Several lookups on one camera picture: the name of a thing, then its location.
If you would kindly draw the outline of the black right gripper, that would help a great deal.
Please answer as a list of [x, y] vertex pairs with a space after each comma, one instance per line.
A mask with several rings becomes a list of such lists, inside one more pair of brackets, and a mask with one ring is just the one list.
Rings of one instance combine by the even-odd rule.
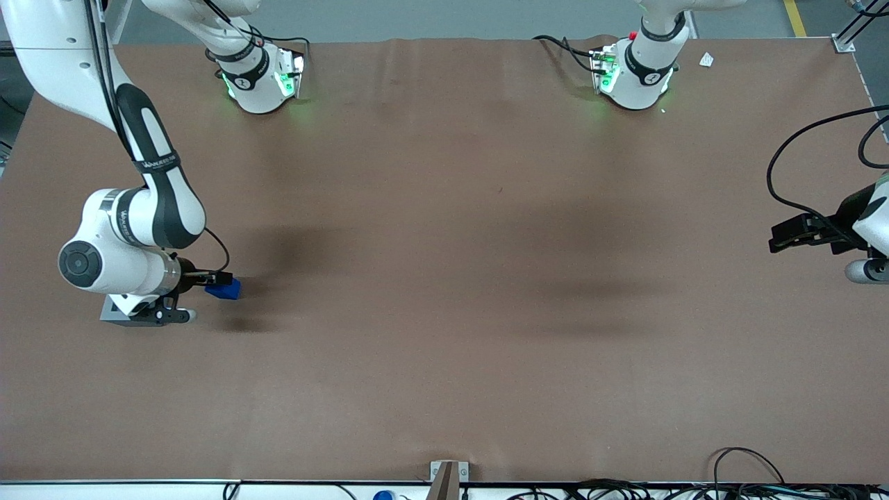
[[176, 258], [178, 265], [178, 281], [175, 288], [172, 289], [171, 295], [178, 297], [184, 292], [190, 291], [194, 287], [231, 287], [235, 282], [232, 273], [224, 270], [200, 270], [187, 258]]

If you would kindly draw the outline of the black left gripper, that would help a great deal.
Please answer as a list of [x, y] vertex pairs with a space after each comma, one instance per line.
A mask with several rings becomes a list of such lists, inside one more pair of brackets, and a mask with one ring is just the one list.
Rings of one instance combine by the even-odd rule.
[[853, 224], [865, 211], [874, 191], [875, 184], [870, 184], [845, 197], [834, 215], [826, 218], [832, 226], [818, 221], [810, 213], [800, 213], [776, 224], [772, 227], [772, 237], [768, 241], [769, 253], [776, 254], [805, 246], [828, 246], [832, 254], [867, 252], [870, 245], [863, 237], [858, 236]]

